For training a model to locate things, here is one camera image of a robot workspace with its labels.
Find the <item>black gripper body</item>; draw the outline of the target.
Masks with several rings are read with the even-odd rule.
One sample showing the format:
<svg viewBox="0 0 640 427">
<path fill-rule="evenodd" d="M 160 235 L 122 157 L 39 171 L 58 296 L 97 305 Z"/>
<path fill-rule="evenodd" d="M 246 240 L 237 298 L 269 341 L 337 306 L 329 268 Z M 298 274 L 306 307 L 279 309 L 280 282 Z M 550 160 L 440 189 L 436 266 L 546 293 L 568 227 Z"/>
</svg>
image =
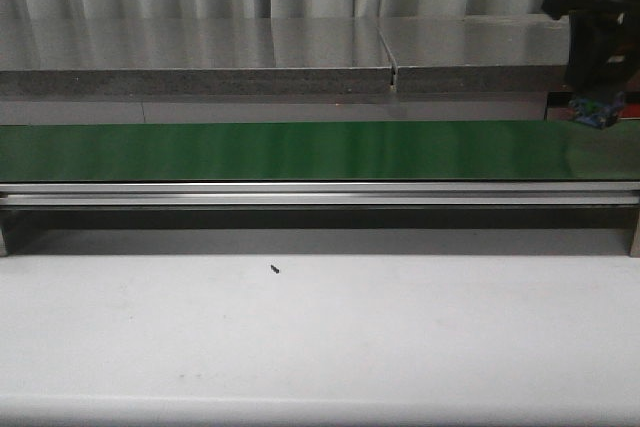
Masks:
<svg viewBox="0 0 640 427">
<path fill-rule="evenodd" d="M 639 70 L 639 0 L 543 0 L 542 11 L 569 18 L 565 83 L 574 94 L 618 100 Z"/>
</svg>

